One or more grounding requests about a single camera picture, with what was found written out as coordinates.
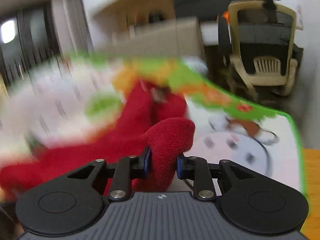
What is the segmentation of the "red fleece garment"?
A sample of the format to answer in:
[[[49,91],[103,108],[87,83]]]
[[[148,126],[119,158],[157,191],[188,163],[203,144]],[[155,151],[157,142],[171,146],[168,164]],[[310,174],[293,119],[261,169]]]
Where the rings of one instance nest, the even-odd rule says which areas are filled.
[[[139,156],[151,148],[151,170],[146,179],[135,179],[135,191],[167,191],[175,175],[176,158],[191,149],[195,124],[187,119],[184,98],[167,93],[155,102],[156,86],[136,83],[116,126],[95,142],[40,151],[36,161],[9,163],[1,168],[1,199],[15,201],[22,193],[84,166],[95,159],[116,163],[129,155]]]

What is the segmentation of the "colourful cartoon play mat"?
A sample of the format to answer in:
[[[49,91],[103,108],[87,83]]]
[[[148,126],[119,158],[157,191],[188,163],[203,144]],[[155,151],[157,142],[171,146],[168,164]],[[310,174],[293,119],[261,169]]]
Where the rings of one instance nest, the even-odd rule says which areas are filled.
[[[195,124],[188,156],[230,159],[306,192],[302,146],[288,114],[248,102],[204,77],[198,57],[54,57],[1,90],[1,166],[37,161],[43,148],[92,144],[113,130],[135,85],[184,98]]]

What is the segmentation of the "beige office chair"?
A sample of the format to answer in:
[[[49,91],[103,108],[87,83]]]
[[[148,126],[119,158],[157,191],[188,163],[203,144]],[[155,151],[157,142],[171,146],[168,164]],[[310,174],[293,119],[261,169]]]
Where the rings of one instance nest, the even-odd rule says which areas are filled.
[[[296,12],[273,1],[238,0],[229,4],[229,22],[218,18],[218,43],[229,69],[230,91],[241,88],[253,101],[257,87],[288,96],[294,87]]]

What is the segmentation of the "beige sofa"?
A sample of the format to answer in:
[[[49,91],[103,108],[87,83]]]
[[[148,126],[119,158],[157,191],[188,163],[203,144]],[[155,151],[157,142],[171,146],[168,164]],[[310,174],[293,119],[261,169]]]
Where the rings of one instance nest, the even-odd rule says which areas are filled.
[[[98,51],[110,56],[194,56],[205,59],[200,24],[196,18],[180,18],[147,24],[114,34]]]

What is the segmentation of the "orange object on desk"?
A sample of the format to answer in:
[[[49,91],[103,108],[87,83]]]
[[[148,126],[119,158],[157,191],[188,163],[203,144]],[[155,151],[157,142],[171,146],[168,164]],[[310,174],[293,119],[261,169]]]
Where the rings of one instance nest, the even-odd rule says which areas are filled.
[[[227,23],[229,22],[229,12],[228,12],[228,11],[225,11],[225,12],[222,14],[222,17],[225,18],[225,20],[226,20]]]

